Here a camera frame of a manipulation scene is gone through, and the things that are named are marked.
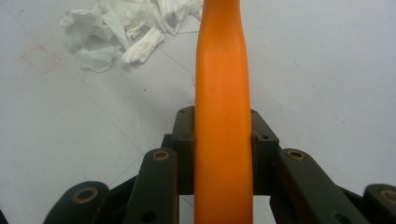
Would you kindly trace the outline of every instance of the orange rod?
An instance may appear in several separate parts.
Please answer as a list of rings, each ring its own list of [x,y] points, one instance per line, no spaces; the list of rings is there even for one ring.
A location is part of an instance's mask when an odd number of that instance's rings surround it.
[[[239,0],[204,1],[195,137],[195,223],[252,223],[248,57]]]

